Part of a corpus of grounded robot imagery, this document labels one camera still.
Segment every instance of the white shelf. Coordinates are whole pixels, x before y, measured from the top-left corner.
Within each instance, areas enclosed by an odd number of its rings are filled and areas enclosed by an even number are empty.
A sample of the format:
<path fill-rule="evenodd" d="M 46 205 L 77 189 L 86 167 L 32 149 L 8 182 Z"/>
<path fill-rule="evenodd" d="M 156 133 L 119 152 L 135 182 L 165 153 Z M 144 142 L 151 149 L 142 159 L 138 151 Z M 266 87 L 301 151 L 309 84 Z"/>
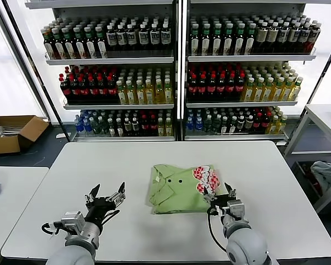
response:
<path fill-rule="evenodd" d="M 285 134 L 279 135 L 255 135 L 255 134 L 228 134 L 228 135 L 194 135 L 185 136 L 185 141 L 238 141 L 238 140 L 270 140 L 270 141 L 287 141 L 288 137 Z"/>
<path fill-rule="evenodd" d="M 229 108 L 229 107 L 270 107 L 293 106 L 296 101 L 265 101 L 265 102 L 221 102 L 221 103 L 187 103 L 188 108 Z"/>
<path fill-rule="evenodd" d="M 132 6 L 145 4 L 172 4 L 172 0 L 46 0 L 29 1 L 25 5 L 29 9 L 66 8 L 66 7 L 101 7 L 101 6 Z"/>
<path fill-rule="evenodd" d="M 172 63 L 174 57 L 46 60 L 48 65 L 126 65 L 133 63 Z"/>
<path fill-rule="evenodd" d="M 64 109 L 173 109 L 174 104 L 154 104 L 154 105 L 69 105 Z"/>

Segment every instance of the dark bottle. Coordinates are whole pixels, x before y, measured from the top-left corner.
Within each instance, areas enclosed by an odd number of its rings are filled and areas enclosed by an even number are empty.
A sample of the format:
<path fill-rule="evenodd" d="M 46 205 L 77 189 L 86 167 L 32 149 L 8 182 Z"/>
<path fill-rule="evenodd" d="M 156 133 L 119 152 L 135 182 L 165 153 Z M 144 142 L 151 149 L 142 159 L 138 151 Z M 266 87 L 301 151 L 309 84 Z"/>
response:
<path fill-rule="evenodd" d="M 254 44 L 255 28 L 256 28 L 256 24 L 250 23 L 245 44 L 243 44 L 243 54 L 244 55 L 249 55 L 252 52 L 252 47 Z"/>
<path fill-rule="evenodd" d="M 234 73 L 231 73 L 225 86 L 225 100 L 232 101 L 232 92 L 234 90 Z"/>
<path fill-rule="evenodd" d="M 224 98 L 224 91 L 226 87 L 226 80 L 225 80 L 225 74 L 222 73 L 218 79 L 217 86 L 216 86 L 216 98 L 218 101 L 223 101 Z"/>
<path fill-rule="evenodd" d="M 231 55 L 231 46 L 232 46 L 232 30 L 233 24 L 228 23 L 226 27 L 226 33 L 222 38 L 221 48 L 220 50 L 223 51 L 223 55 Z"/>
<path fill-rule="evenodd" d="M 191 43 L 191 56 L 196 56 L 199 49 L 199 25 L 193 24 L 192 31 L 190 34 L 190 43 Z"/>
<path fill-rule="evenodd" d="M 87 26 L 84 28 L 86 34 L 86 45 L 88 48 L 89 55 L 92 59 L 97 58 L 98 44 L 96 38 L 93 36 L 92 29 Z"/>
<path fill-rule="evenodd" d="M 70 31 L 68 28 L 62 28 L 62 33 L 64 34 L 64 46 L 68 52 L 70 59 L 78 59 L 78 50 L 76 47 L 75 38 L 71 37 Z"/>
<path fill-rule="evenodd" d="M 121 51 L 126 51 L 127 50 L 127 36 L 126 36 L 126 32 L 124 30 L 124 27 L 122 25 L 118 25 L 118 31 L 116 32 L 116 36 L 118 37 L 119 49 Z"/>
<path fill-rule="evenodd" d="M 131 24 L 127 25 L 127 44 L 129 45 L 129 50 L 137 50 L 137 37 L 136 32 Z"/>
<path fill-rule="evenodd" d="M 150 38 L 148 36 L 148 30 L 146 29 L 146 26 L 143 24 L 140 25 L 138 38 L 140 40 L 141 50 L 148 50 L 150 48 Z"/>
<path fill-rule="evenodd" d="M 234 36 L 233 45 L 232 45 L 234 55 L 240 55 L 242 53 L 242 47 L 244 43 L 244 28 L 245 28 L 244 23 L 238 24 L 237 33 Z"/>
<path fill-rule="evenodd" d="M 105 39 L 104 32 L 101 26 L 96 26 L 95 31 L 97 32 L 97 45 L 99 53 L 97 54 L 98 58 L 108 58 L 106 53 L 106 48 L 108 46 L 108 42 Z"/>
<path fill-rule="evenodd" d="M 209 52 L 209 46 L 210 46 L 210 24 L 205 23 L 204 29 L 202 30 L 201 35 L 201 55 L 206 56 Z"/>
<path fill-rule="evenodd" d="M 108 31 L 106 32 L 108 50 L 116 51 L 118 47 L 118 38 L 116 37 L 116 32 L 111 25 L 108 25 L 106 28 L 108 29 Z"/>
<path fill-rule="evenodd" d="M 79 57 L 81 59 L 87 59 L 89 58 L 89 52 L 86 44 L 86 39 L 84 35 L 81 32 L 81 29 L 76 27 L 73 28 L 73 32 L 75 32 L 76 37 L 76 47 L 79 53 Z"/>
<path fill-rule="evenodd" d="M 51 30 L 53 32 L 53 36 L 55 39 L 55 47 L 59 53 L 59 56 L 61 59 L 69 59 L 68 52 L 66 50 L 66 47 L 64 46 L 64 40 L 57 28 L 53 28 Z"/>

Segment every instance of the bottle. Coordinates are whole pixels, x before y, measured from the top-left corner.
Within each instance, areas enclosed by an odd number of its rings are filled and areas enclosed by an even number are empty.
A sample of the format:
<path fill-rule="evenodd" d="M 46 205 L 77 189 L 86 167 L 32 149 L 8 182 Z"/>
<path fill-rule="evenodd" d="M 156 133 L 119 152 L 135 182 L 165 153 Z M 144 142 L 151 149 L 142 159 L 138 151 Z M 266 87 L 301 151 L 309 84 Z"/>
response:
<path fill-rule="evenodd" d="M 118 38 L 119 49 L 121 51 L 127 50 L 127 36 L 122 25 L 118 25 L 118 31 L 116 32 L 116 36 Z"/>
<path fill-rule="evenodd" d="M 68 52 L 66 50 L 66 47 L 64 46 L 64 41 L 59 33 L 59 30 L 57 28 L 53 28 L 51 31 L 55 39 L 55 47 L 58 51 L 59 57 L 61 59 L 69 59 Z"/>
<path fill-rule="evenodd" d="M 237 34 L 234 37 L 234 43 L 233 43 L 233 53 L 234 55 L 240 55 L 242 54 L 242 46 L 244 43 L 244 23 L 238 24 Z"/>
<path fill-rule="evenodd" d="M 209 45 L 210 45 L 210 24 L 205 23 L 204 29 L 202 31 L 201 36 L 201 55 L 206 56 L 209 51 Z"/>
<path fill-rule="evenodd" d="M 289 95 L 291 94 L 292 86 L 293 86 L 293 77 L 288 77 L 285 85 L 283 86 L 281 96 L 278 99 L 279 101 L 288 101 Z"/>
<path fill-rule="evenodd" d="M 190 40 L 191 40 L 191 56 L 197 55 L 197 50 L 199 48 L 199 25 L 193 24 L 191 34 L 190 34 Z"/>
<path fill-rule="evenodd" d="M 223 55 L 231 55 L 231 46 L 232 46 L 232 30 L 233 30 L 233 24 L 228 23 L 226 27 L 226 33 L 224 37 L 222 38 L 222 49 Z"/>
<path fill-rule="evenodd" d="M 249 55 L 252 52 L 252 47 L 254 44 L 255 28 L 256 28 L 256 24 L 250 23 L 246 42 L 245 42 L 245 45 L 243 45 L 244 55 Z"/>
<path fill-rule="evenodd" d="M 233 134 L 237 127 L 237 117 L 232 116 L 231 123 L 229 124 L 229 134 Z"/>
<path fill-rule="evenodd" d="M 295 101 L 297 99 L 297 96 L 300 92 L 300 89 L 301 89 L 301 84 L 302 84 L 302 81 L 303 81 L 303 77 L 298 77 L 297 78 L 297 81 L 295 83 L 295 86 L 293 87 L 292 91 L 291 91 L 291 94 L 289 95 L 289 98 L 288 98 L 288 101 Z"/>
<path fill-rule="evenodd" d="M 279 101 L 279 98 L 282 93 L 282 88 L 283 88 L 283 82 L 284 82 L 283 77 L 279 77 L 276 83 L 276 87 L 272 90 L 271 95 L 270 95 L 270 101 Z"/>
<path fill-rule="evenodd" d="M 221 28 L 222 28 L 222 24 L 220 24 L 220 23 L 215 24 L 215 34 L 213 36 L 212 47 L 211 47 L 212 55 L 219 55 L 219 53 L 220 53 Z"/>

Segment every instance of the gray floor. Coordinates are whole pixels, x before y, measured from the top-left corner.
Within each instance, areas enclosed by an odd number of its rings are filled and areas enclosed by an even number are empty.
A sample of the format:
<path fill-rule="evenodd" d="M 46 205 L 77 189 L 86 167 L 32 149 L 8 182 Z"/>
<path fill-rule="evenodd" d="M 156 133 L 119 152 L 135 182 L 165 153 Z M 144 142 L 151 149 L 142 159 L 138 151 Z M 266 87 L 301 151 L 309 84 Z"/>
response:
<path fill-rule="evenodd" d="M 0 155 L 0 166 L 40 166 L 51 167 L 55 158 L 61 151 L 66 139 L 56 139 L 56 134 L 61 133 L 58 128 L 49 128 L 44 132 L 41 138 L 27 151 L 21 154 Z M 328 139 L 315 125 L 310 125 L 305 131 L 301 141 L 296 147 L 295 151 L 317 151 L 317 150 L 331 150 L 331 140 Z M 309 161 L 309 158 L 301 158 L 301 161 Z M 331 157 L 324 157 L 323 160 L 331 162 Z M 287 163 L 291 166 L 294 159 L 290 158 Z M 331 235 L 331 213 L 321 215 L 321 220 L 325 225 L 327 231 Z M 301 261 L 294 262 L 294 264 L 301 264 Z M 21 264 L 43 264 L 33 262 L 19 262 L 12 260 L 4 260 L 2 265 L 21 265 Z M 306 265 L 331 265 L 331 258 L 313 259 L 305 262 Z"/>

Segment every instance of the open cardboard box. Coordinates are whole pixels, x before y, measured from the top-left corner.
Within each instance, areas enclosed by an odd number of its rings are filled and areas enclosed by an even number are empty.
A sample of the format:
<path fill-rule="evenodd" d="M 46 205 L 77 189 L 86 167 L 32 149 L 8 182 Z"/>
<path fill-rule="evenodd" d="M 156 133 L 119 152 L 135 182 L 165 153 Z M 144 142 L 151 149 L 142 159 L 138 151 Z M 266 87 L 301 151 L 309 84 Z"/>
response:
<path fill-rule="evenodd" d="M 48 127 L 36 116 L 0 116 L 2 126 L 21 126 L 16 136 L 0 137 L 0 153 L 16 153 L 28 149 Z"/>

